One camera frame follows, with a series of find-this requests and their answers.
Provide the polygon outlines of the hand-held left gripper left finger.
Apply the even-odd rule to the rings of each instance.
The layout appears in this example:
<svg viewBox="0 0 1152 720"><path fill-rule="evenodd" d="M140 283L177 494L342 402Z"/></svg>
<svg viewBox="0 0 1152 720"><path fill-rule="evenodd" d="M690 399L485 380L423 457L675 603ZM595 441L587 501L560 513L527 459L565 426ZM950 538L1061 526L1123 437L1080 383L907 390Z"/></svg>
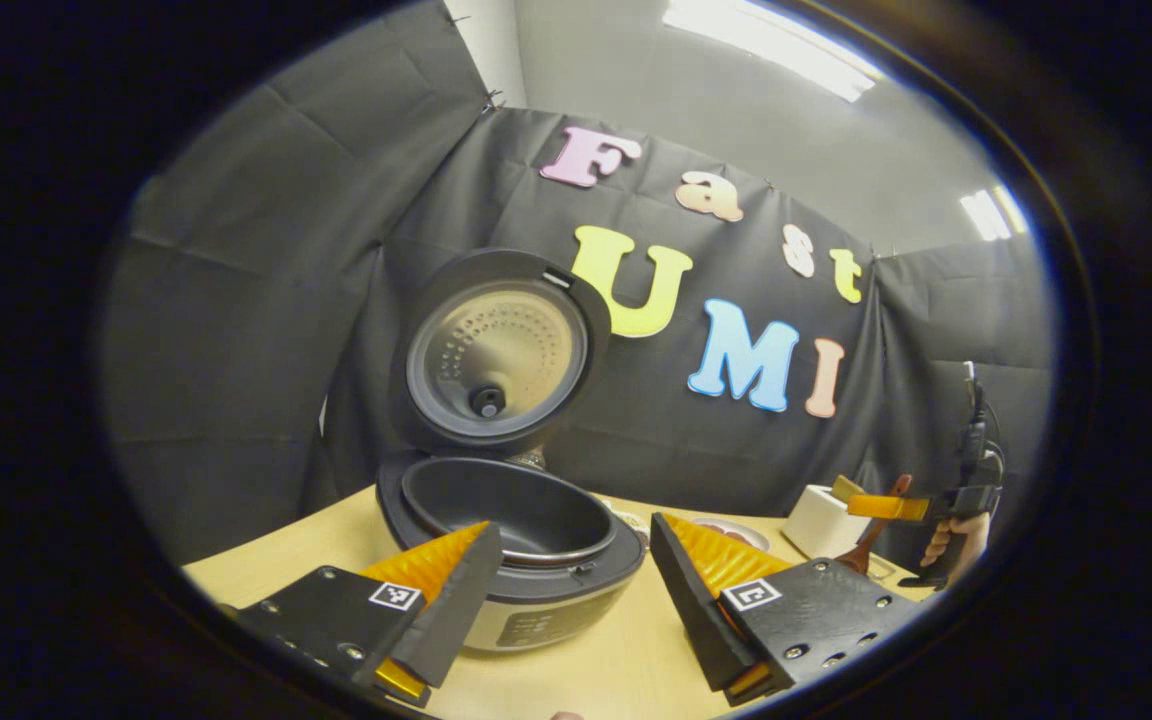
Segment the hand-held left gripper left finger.
<svg viewBox="0 0 1152 720"><path fill-rule="evenodd" d="M480 521L362 571L321 564L221 612L306 669L420 708L447 679L502 560L500 528Z"/></svg>

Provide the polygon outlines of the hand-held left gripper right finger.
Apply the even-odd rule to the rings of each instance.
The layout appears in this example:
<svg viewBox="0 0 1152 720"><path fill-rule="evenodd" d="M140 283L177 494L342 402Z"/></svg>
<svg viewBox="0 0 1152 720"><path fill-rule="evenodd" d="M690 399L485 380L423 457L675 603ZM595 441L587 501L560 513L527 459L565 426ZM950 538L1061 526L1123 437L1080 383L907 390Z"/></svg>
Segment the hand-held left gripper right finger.
<svg viewBox="0 0 1152 720"><path fill-rule="evenodd" d="M650 553L704 679L732 706L852 666L919 611L836 560L791 564L667 511L652 515Z"/></svg>

